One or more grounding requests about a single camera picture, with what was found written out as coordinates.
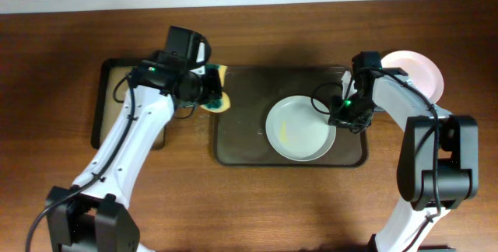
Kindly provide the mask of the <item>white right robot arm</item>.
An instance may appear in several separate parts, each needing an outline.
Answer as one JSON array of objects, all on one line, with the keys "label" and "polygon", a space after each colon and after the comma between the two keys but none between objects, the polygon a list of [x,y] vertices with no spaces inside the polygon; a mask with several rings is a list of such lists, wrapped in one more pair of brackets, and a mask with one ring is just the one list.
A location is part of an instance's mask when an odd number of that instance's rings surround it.
[{"label": "white right robot arm", "polygon": [[360,68],[339,82],[331,123],[362,131],[379,107],[403,132],[396,180],[401,195],[368,251],[419,251],[431,229],[479,187],[478,125],[430,101],[397,68]]}]

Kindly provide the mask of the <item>green yellow sponge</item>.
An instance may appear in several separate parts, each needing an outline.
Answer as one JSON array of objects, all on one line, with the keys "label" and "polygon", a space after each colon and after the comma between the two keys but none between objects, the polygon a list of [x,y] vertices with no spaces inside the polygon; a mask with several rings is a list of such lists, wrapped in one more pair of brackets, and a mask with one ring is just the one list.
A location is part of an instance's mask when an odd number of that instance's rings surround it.
[{"label": "green yellow sponge", "polygon": [[207,64],[202,76],[202,96],[199,106],[208,112],[219,114],[230,108],[230,98],[223,91],[227,67]]}]

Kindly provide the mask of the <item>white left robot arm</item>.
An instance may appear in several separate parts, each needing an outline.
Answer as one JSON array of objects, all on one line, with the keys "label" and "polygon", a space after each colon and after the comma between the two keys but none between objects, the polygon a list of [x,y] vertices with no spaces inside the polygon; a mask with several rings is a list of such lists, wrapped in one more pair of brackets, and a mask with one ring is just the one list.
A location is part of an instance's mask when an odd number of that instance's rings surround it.
[{"label": "white left robot arm", "polygon": [[230,108],[225,65],[186,72],[142,61],[124,76],[121,112],[89,165],[68,189],[53,187],[44,210],[53,251],[145,251],[128,211],[135,182],[158,134],[179,107]]}]

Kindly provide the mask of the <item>pink plate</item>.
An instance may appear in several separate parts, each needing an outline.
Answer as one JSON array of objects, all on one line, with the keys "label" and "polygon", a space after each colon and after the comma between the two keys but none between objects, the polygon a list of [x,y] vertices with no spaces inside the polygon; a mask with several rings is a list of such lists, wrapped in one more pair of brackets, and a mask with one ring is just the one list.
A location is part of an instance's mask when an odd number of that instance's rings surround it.
[{"label": "pink plate", "polygon": [[394,51],[381,59],[383,68],[405,71],[416,88],[436,103],[444,92],[444,78],[439,68],[426,56],[414,51]]}]

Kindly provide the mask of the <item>light grey plate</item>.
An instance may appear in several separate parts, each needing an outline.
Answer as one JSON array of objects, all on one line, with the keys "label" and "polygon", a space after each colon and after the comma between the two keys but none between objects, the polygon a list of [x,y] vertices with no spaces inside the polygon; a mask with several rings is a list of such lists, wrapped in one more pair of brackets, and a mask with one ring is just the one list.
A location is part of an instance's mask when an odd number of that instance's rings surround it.
[{"label": "light grey plate", "polygon": [[311,105],[309,96],[288,96],[268,112],[265,133],[270,146],[294,162],[310,162],[334,145],[337,129]]}]

